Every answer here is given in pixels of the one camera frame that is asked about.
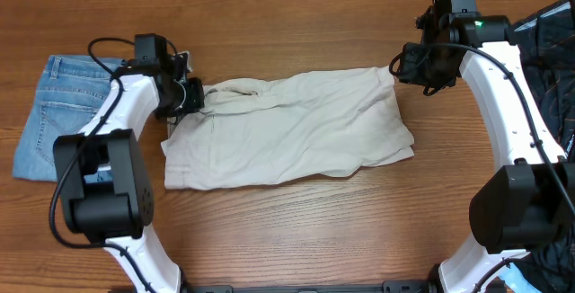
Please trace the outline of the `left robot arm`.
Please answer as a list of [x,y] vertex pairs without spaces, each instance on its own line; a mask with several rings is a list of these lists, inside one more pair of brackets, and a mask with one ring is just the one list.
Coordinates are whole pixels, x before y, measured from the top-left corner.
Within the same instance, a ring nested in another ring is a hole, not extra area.
[[137,141],[151,115],[200,111],[203,87],[188,76],[190,53],[165,37],[138,34],[130,44],[134,57],[111,70],[111,90],[96,115],[54,142],[49,228],[65,247],[108,252],[136,292],[191,292],[153,228],[152,185]]

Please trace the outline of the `beige cotton shorts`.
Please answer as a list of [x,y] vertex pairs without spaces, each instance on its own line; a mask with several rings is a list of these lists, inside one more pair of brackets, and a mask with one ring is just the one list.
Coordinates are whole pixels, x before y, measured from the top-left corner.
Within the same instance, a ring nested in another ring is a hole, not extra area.
[[205,106],[162,143],[164,185],[209,191],[343,178],[412,157],[385,67],[237,78],[203,88]]

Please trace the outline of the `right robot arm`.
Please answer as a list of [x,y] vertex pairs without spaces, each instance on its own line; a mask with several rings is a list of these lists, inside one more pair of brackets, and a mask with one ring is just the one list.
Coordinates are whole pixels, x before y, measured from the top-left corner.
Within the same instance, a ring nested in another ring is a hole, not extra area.
[[439,264],[429,292],[497,292],[501,270],[564,238],[574,219],[574,165],[553,139],[526,82],[509,19],[475,0],[432,0],[389,70],[431,96],[467,83],[488,131],[495,173],[472,198],[471,233]]

